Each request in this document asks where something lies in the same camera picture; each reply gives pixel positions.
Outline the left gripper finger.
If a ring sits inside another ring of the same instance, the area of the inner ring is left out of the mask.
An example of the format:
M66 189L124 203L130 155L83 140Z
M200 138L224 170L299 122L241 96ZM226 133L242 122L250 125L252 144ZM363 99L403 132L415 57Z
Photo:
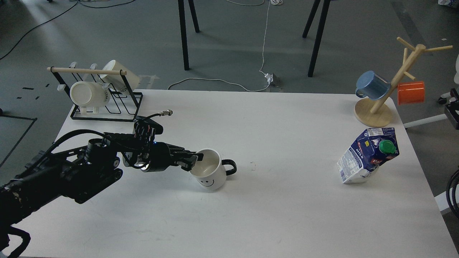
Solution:
M172 156L174 160L182 160L186 158L195 157L198 161L202 161L204 154L192 152L183 147L172 145Z
M195 166L196 161L196 159L180 159L174 161L174 165L181 167L182 170L190 171Z

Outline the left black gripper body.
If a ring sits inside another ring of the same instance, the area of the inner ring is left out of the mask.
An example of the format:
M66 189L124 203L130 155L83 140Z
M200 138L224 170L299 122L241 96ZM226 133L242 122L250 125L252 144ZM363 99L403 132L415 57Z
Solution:
M174 154L179 152L179 146L164 142L153 142L141 151L139 166L143 172L164 171L170 166L177 166Z

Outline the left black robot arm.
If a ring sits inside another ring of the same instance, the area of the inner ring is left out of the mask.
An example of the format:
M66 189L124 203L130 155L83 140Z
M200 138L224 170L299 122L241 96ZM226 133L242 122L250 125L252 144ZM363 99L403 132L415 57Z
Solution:
M1 186L1 250L8 247L9 236L16 235L22 242L9 256L19 257L31 237L13 224L60 196L83 204L122 177L123 170L118 168L121 162L144 172L164 171L169 166L192 170L203 160L203 154L155 141L164 129L152 118L171 114L166 110L136 116L131 134L73 130L36 155L24 172Z

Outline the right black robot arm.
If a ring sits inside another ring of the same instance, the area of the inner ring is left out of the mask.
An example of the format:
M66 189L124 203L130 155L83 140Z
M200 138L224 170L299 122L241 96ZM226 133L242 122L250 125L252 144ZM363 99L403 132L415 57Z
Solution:
M451 88L448 93L442 94L437 102L438 104L445 105L444 113L446 118L450 121L454 129L459 130L459 95L458 87Z

